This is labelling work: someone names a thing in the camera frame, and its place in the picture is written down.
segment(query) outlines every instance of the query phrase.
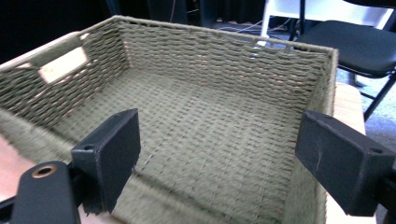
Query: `basket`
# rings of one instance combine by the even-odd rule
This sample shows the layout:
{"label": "basket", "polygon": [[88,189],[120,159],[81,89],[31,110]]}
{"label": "basket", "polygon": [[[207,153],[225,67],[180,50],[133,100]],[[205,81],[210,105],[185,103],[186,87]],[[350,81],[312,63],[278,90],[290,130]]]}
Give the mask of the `basket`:
{"label": "basket", "polygon": [[[82,47],[52,81],[45,64]],[[0,70],[0,132],[35,161],[138,108],[142,150],[115,216],[128,223],[324,223],[295,159],[301,114],[332,114],[334,49],[113,17]]]}

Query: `black chair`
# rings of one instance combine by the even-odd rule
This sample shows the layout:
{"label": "black chair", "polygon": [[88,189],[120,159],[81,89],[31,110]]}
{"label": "black chair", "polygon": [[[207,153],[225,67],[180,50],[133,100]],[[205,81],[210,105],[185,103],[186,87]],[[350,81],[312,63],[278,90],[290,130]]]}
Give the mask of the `black chair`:
{"label": "black chair", "polygon": [[[367,7],[396,8],[396,1],[346,0]],[[368,78],[389,77],[379,94],[364,112],[367,120],[396,82],[396,33],[343,21],[324,21],[304,33],[305,0],[300,1],[300,34],[297,42],[339,49],[339,67]]]}

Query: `black chair seat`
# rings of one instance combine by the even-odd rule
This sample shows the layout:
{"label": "black chair seat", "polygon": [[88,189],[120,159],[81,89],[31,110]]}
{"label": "black chair seat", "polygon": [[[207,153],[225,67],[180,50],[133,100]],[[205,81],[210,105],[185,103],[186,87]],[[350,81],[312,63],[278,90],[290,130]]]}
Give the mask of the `black chair seat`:
{"label": "black chair seat", "polygon": [[384,77],[396,66],[396,34],[343,21],[324,21],[297,42],[339,49],[339,64],[367,77]]}

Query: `gray plastic basket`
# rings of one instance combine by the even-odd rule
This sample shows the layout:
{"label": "gray plastic basket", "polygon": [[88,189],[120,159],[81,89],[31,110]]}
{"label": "gray plastic basket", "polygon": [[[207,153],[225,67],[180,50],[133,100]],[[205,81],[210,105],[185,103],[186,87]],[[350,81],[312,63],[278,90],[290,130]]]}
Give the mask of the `gray plastic basket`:
{"label": "gray plastic basket", "polygon": [[[266,47],[259,41],[265,41]],[[83,47],[48,83],[38,70]],[[130,223],[324,223],[294,157],[302,112],[332,114],[334,49],[113,17],[0,70],[0,132],[35,161],[138,108],[142,152],[115,215]]]}

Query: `black curtain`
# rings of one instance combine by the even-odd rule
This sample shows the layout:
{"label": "black curtain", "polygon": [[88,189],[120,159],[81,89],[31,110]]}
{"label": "black curtain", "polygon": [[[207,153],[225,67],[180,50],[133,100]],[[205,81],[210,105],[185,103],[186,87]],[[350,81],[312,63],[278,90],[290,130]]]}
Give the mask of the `black curtain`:
{"label": "black curtain", "polygon": [[238,23],[262,20],[265,0],[218,0],[218,18]]}

